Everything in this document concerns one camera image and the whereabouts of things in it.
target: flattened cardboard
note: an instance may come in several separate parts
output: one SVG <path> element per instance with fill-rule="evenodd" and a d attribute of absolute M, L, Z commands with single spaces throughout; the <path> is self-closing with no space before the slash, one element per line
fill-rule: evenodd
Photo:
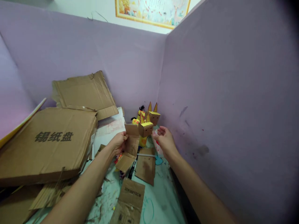
<path fill-rule="evenodd" d="M 116 168 L 126 173 L 137 157 L 139 133 L 134 124 L 125 124 L 126 133 L 129 135 L 125 142 L 125 153 L 116 164 Z"/>
<path fill-rule="evenodd" d="M 155 155 L 154 148 L 142 148 L 140 154 Z M 138 156 L 135 176 L 154 185 L 155 178 L 155 158 L 149 156 Z"/>
<path fill-rule="evenodd" d="M 53 81 L 52 98 L 57 107 L 84 106 L 98 111 L 98 120 L 118 114 L 102 71 L 87 76 Z"/>
<path fill-rule="evenodd" d="M 61 181 L 60 183 L 45 184 L 37 197 L 34 199 L 29 210 L 36 210 L 44 207 L 52 207 L 56 205 L 60 199 L 69 191 L 78 177 L 71 180 Z"/>
<path fill-rule="evenodd" d="M 23 186 L 0 203 L 0 222 L 5 224 L 25 223 L 36 210 L 29 208 L 41 190 L 41 186 Z"/>
<path fill-rule="evenodd" d="M 139 224 L 145 186 L 124 179 L 110 224 Z"/>
<path fill-rule="evenodd" d="M 90 154 L 96 128 L 94 111 L 46 108 L 37 112 L 0 150 L 0 186 L 76 176 Z"/>

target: right hand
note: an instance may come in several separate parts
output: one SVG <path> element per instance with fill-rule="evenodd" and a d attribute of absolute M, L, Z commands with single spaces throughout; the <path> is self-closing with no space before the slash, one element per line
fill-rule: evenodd
<path fill-rule="evenodd" d="M 168 128 L 160 126 L 158 129 L 158 134 L 153 132 L 154 140 L 158 141 L 159 146 L 161 147 L 164 157 L 168 160 L 170 157 L 179 154 L 172 134 Z"/>

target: hand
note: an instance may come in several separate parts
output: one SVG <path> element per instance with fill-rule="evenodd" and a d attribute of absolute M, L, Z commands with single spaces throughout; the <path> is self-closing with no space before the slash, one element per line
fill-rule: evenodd
<path fill-rule="evenodd" d="M 169 160 L 171 156 L 179 154 L 175 146 L 172 134 L 170 130 L 168 130 L 168 128 L 160 126 L 160 128 L 158 129 L 158 134 L 153 132 L 153 138 L 154 140 L 158 141 L 159 146 L 163 151 L 164 157 L 167 160 Z"/>
<path fill-rule="evenodd" d="M 113 139 L 108 143 L 108 146 L 111 147 L 112 153 L 114 156 L 121 153 L 121 151 L 125 148 L 125 140 L 128 139 L 126 132 L 117 133 Z"/>

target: wire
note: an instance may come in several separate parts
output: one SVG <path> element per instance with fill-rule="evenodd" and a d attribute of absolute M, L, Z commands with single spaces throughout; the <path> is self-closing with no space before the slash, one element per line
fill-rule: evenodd
<path fill-rule="evenodd" d="M 102 16 L 102 15 L 101 15 L 100 13 L 98 13 L 97 11 L 92 11 L 92 12 L 91 12 L 91 17 L 92 17 L 91 19 L 87 17 L 90 21 L 93 21 L 93 12 L 96 12 L 97 14 L 99 14 L 99 16 L 101 16 L 104 20 L 106 20 L 106 22 L 108 22 L 108 20 L 105 19 L 105 17 Z"/>

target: left hand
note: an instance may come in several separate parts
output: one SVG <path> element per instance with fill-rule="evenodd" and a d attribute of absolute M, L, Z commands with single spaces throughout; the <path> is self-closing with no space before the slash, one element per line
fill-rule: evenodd
<path fill-rule="evenodd" d="M 117 133 L 113 139 L 108 143 L 108 145 L 112 148 L 112 153 L 114 156 L 121 153 L 121 151 L 125 148 L 125 140 L 127 140 L 129 135 L 126 132 Z"/>

